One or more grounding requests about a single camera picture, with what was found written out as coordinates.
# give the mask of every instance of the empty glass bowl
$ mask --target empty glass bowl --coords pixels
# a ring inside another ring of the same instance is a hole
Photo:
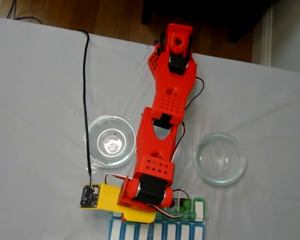
[[[127,163],[136,151],[136,132],[122,117],[98,117],[88,127],[90,160],[102,168],[114,168]]]
[[[213,132],[199,143],[195,151],[195,165],[205,181],[226,186],[240,178],[246,166],[246,156],[233,137]]]

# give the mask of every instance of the white table surface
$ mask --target white table surface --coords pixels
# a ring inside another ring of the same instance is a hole
[[[80,32],[0,19],[0,240],[107,239],[109,213],[79,209],[89,181],[85,44]],[[114,114],[138,130],[155,92],[147,66],[152,51],[90,35],[89,121]],[[184,119],[173,187],[207,200],[207,240],[300,240],[300,74],[194,59],[205,89]],[[193,164],[200,139],[216,131],[235,137],[247,157],[242,178],[224,188],[202,181]],[[131,176],[134,164],[114,172]],[[104,173],[94,169],[94,183]]]

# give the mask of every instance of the yellow 3d-printed part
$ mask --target yellow 3d-printed part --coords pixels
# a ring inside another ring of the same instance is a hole
[[[96,209],[123,213],[124,218],[131,222],[149,224],[155,220],[156,212],[140,211],[118,205],[120,189],[119,186],[100,184]]]

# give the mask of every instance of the wooden floor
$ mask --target wooden floor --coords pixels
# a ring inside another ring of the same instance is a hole
[[[7,16],[12,1],[0,0],[0,17]],[[195,53],[251,62],[252,32],[238,43],[230,43],[226,29],[178,18],[154,15],[150,25],[142,25],[142,5],[142,0],[17,0],[16,16],[33,16],[45,25],[149,45],[168,23],[188,24],[194,28]]]

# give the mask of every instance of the mounting hole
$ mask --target mounting hole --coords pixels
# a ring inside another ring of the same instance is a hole
[[[182,40],[181,40],[179,37],[177,37],[177,38],[174,39],[174,43],[175,43],[177,46],[179,46],[180,44],[182,44]]]

